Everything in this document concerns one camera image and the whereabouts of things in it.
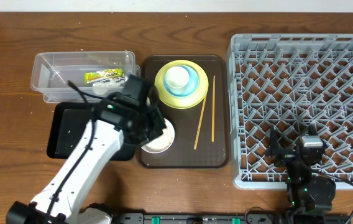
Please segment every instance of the cable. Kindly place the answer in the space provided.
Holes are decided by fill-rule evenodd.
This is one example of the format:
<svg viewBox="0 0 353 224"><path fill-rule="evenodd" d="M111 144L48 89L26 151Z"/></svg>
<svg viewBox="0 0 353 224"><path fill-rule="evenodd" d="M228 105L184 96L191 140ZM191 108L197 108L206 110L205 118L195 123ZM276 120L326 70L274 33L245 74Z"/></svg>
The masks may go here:
<svg viewBox="0 0 353 224"><path fill-rule="evenodd" d="M259 206L254 206L248 209L248 211L244 214L244 219L248 224L251 224L251 222L249 222L249 220L247 219L248 214L251 212L251 210L255 209L255 208L259 208L262 211L265 211L263 208L259 207ZM273 219L270 218L270 216L268 214L265 214L266 216L268 216L268 218L270 219L270 221L273 223Z"/></svg>
<svg viewBox="0 0 353 224"><path fill-rule="evenodd" d="M315 173L315 174L319 174L319 175L322 175L322 176L325 176L325 177L329 177L329 178L333 178L333 179L340 180L340 181L342 181L342 182L344 182L344 183L346 183L346 184L349 184L349 185L351 185L351 186L353 187L353 183L352 183L351 181L342 179L342 178L337 177L337 176L335 176L335 175L326 174L326 173L324 173L324 172L320 172L320 171L318 171L318 170L314 170L314 169L310 168L309 166L307 166L307 165L302 161L301 156L300 156L299 154L298 154L297 157L298 157L298 159L301 161L301 163L304 165L304 167L305 167L306 169L309 169L312 173ZM349 222L351 222L352 219L353 219L353 210L352 210L351 214L349 215L349 218L346 220L345 224L348 224Z"/></svg>
<svg viewBox="0 0 353 224"><path fill-rule="evenodd" d="M85 154L89 151L89 149L91 149L91 145L92 142L94 141L94 136L95 136L95 121L94 121L94 113L90 110L89 108L89 103L87 101L87 99L85 98L84 95L87 96L93 96L90 95L88 93L84 93L83 91L79 90L78 87L71 81L67 82L68 85L76 90L78 92L78 94L80 94L80 96L82 97L82 99L84 100L85 105L87 106L87 110L91 113L91 124L92 124L92 130L91 130L91 137L89 138L88 144L85 146L85 150L83 151L83 153L81 154L81 156L77 159L77 161L74 163L73 167L71 167L71 169L69 170L69 172L66 174L65 178L63 178L62 182L60 183L58 189L55 191L55 193L52 195L52 199L50 202L50 205L48 206L48 210L45 214L45 218L44 218L44 224L47 224L49 221L49 218L51 216L51 211L53 208L53 205L55 204L55 202L58 200L59 197L59 193L62 191L63 186L65 185L66 181L69 179L69 177L71 176L71 174L73 173L73 171L76 169L76 167L78 166L78 164L81 162L81 160L84 158Z"/></svg>

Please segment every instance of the yellow plate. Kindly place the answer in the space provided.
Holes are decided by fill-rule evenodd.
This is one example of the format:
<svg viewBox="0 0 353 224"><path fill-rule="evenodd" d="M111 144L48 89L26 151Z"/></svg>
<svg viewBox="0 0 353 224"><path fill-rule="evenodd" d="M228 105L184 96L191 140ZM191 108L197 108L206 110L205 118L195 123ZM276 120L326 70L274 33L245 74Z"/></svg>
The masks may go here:
<svg viewBox="0 0 353 224"><path fill-rule="evenodd" d="M187 65L191 67L197 73L197 76L199 76L199 85L197 86L197 89L189 96L183 97L173 96L164 87L165 72L171 67L181 65ZM208 91L208 77L198 64L188 60L175 60L167 63L160 69L160 71L158 71L156 79L154 80L154 85L158 90L158 96L160 100L164 104L176 109L186 109L196 106L201 102L201 100L204 99Z"/></svg>

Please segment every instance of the brown tray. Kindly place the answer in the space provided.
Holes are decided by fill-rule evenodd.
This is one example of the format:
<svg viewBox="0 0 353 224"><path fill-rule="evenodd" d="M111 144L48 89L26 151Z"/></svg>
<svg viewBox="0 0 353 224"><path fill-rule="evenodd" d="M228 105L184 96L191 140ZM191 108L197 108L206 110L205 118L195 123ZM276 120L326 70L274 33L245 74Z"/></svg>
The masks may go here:
<svg viewBox="0 0 353 224"><path fill-rule="evenodd" d="M139 149L138 162L146 168L221 168L229 162L229 107L227 104L225 63L217 55L155 55L142 66L142 76L154 84L157 72L168 62L189 60L197 63L208 76L206 106L197 149L194 150L203 101L184 109L174 109L160 100L158 107L175 128L175 140L165 152L151 154ZM216 76L215 134L211 142L213 76Z"/></svg>

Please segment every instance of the white wall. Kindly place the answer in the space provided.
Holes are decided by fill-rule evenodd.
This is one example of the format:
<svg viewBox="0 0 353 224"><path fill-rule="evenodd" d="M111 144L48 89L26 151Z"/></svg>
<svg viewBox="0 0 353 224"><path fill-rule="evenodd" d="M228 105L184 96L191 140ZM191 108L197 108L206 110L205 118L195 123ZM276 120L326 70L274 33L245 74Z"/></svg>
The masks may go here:
<svg viewBox="0 0 353 224"><path fill-rule="evenodd" d="M0 0L0 11L353 12L353 0Z"/></svg>

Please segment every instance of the green clip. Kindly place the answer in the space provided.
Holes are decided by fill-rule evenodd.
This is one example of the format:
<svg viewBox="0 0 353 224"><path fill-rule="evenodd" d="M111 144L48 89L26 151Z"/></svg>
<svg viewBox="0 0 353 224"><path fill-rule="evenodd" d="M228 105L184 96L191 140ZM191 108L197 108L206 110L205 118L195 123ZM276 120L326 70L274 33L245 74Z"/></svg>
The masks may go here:
<svg viewBox="0 0 353 224"><path fill-rule="evenodd" d="M233 218L232 224L240 224L240 218Z"/></svg>
<svg viewBox="0 0 353 224"><path fill-rule="evenodd" d="M160 224L160 217L152 217L152 224Z"/></svg>

